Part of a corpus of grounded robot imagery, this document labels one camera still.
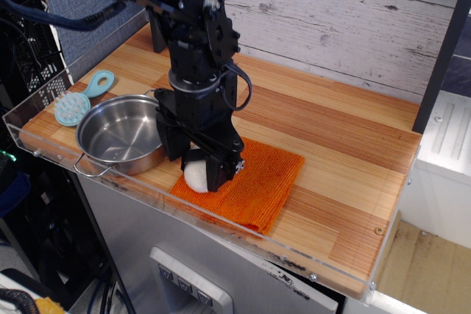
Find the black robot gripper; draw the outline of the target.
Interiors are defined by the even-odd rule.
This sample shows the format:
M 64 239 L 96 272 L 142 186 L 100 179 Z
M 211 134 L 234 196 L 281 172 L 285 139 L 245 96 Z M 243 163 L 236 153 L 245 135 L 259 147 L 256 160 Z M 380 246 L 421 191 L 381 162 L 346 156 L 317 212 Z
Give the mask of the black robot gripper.
M 208 156 L 207 187 L 216 192 L 242 168 L 244 144 L 232 123 L 237 101 L 237 75 L 225 71 L 203 90 L 176 82 L 172 89 L 154 92 L 159 107 L 157 132 L 170 161 L 183 156 L 195 143 Z

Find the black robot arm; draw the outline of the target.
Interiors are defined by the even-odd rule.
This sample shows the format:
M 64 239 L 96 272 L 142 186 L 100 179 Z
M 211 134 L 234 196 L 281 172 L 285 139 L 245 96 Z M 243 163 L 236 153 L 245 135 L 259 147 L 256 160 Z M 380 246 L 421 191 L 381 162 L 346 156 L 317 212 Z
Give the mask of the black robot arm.
M 171 87 L 155 91 L 167 157 L 181 159 L 183 167 L 204 161 L 207 189 L 217 191 L 244 166 L 244 143 L 232 123 L 242 109 L 237 86 L 244 72 L 233 62 L 240 35 L 224 0 L 116 1 L 133 1 L 152 13 L 169 50 Z

